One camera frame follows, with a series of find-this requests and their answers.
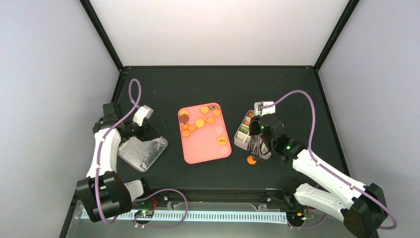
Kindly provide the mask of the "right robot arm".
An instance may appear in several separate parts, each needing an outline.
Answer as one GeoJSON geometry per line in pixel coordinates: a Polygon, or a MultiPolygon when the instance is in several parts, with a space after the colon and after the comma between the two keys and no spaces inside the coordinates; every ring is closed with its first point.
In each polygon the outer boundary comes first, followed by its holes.
{"type": "Polygon", "coordinates": [[[378,237],[378,229],[389,216],[380,186],[354,180],[311,152],[305,144],[287,136],[276,114],[254,116],[250,135],[257,139],[258,148],[265,146],[271,155],[291,163],[294,170],[321,186],[317,189],[302,183],[284,191],[282,201],[287,207],[310,206],[343,222],[357,238],[378,237]]]}

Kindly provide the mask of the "green round cookie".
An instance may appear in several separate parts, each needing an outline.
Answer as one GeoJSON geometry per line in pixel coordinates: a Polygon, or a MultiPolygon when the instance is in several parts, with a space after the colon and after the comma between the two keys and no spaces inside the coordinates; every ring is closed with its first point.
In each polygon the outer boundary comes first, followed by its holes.
{"type": "Polygon", "coordinates": [[[247,134],[247,133],[249,133],[249,127],[246,126],[246,125],[242,125],[240,127],[240,131],[243,132],[243,133],[245,133],[245,134],[247,134]]]}

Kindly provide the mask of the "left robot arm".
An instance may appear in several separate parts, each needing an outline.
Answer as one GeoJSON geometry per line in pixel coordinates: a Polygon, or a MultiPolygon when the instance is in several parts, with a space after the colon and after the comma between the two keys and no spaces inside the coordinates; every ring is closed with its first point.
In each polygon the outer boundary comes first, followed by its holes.
{"type": "Polygon", "coordinates": [[[160,135],[149,124],[153,109],[137,106],[133,119],[126,122],[118,103],[103,105],[103,117],[95,123],[95,149],[85,179],[79,180],[76,192],[92,222],[112,223],[117,216],[129,212],[133,201],[145,192],[143,178],[123,182],[116,172],[121,145],[137,143],[149,147],[160,135]]]}

